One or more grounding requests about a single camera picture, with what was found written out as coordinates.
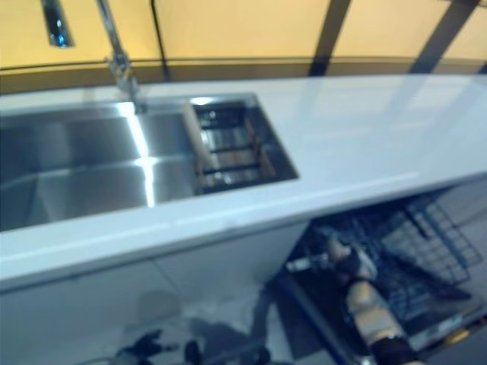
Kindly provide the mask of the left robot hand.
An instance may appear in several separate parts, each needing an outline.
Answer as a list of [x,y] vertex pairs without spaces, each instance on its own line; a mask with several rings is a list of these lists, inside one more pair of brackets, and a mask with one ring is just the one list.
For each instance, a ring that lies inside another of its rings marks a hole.
[[161,329],[147,332],[127,347],[126,352],[135,360],[135,364],[151,364],[152,357],[167,350],[161,343],[162,333]]

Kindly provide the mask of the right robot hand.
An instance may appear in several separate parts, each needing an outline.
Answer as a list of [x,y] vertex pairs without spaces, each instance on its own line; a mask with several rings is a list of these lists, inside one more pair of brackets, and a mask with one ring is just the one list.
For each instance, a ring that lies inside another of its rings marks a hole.
[[335,237],[326,244],[333,269],[345,276],[346,280],[363,279],[374,281],[377,268],[371,258],[360,247],[345,245]]

